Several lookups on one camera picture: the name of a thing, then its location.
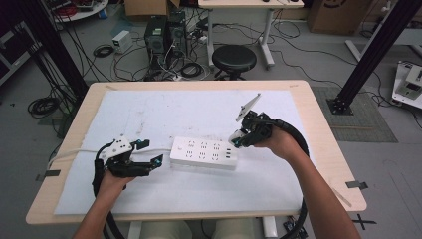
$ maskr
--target black stool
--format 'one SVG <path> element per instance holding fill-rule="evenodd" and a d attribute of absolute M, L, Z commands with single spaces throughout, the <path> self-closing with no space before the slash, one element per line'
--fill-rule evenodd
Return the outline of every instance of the black stool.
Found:
<path fill-rule="evenodd" d="M 245 80 L 240 74 L 255 67 L 257 64 L 257 56 L 246 47 L 226 45 L 214 51 L 212 54 L 212 62 L 220 69 L 214 76 L 216 81 L 225 80 L 227 77 L 229 77 L 231 81 L 236 81 L 238 79 Z M 219 77 L 221 72 L 225 72 L 226 75 Z"/>

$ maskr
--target black electronic device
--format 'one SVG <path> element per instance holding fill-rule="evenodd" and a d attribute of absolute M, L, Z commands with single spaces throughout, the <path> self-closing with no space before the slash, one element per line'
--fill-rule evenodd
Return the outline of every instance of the black electronic device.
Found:
<path fill-rule="evenodd" d="M 197 8 L 199 4 L 198 0 L 180 0 L 180 6 Z"/>
<path fill-rule="evenodd" d="M 184 11 L 171 12 L 168 25 L 173 44 L 173 56 L 182 58 L 187 56 L 186 14 Z"/>
<path fill-rule="evenodd" d="M 172 49 L 167 16 L 151 16 L 144 34 L 151 70 L 167 69 L 170 66 Z"/>

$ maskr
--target forearm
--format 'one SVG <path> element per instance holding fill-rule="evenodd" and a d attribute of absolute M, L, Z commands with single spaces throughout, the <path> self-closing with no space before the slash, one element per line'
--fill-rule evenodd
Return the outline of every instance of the forearm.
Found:
<path fill-rule="evenodd" d="M 95 201 L 82 221 L 74 239 L 79 238 L 102 238 L 103 228 L 106 225 L 106 217 L 111 211 L 112 203 Z"/>
<path fill-rule="evenodd" d="M 347 212 L 310 159 L 297 152 L 288 163 L 297 175 L 316 238 L 360 238 Z"/>

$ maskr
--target floor mat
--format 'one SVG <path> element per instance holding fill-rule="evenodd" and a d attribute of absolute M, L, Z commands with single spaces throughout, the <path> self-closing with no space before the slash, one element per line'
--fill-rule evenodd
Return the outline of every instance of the floor mat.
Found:
<path fill-rule="evenodd" d="M 333 115 L 326 102 L 334 99 L 339 88 L 312 88 L 320 108 L 337 141 L 398 142 L 373 100 L 367 94 L 358 94 L 351 109 L 353 116 Z"/>

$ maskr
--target power strip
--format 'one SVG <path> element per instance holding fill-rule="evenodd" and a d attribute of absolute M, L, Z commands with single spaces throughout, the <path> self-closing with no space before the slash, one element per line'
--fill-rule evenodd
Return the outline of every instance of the power strip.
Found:
<path fill-rule="evenodd" d="M 171 148 L 170 161 L 183 165 L 234 170 L 237 164 L 237 148 L 225 141 L 176 137 Z"/>

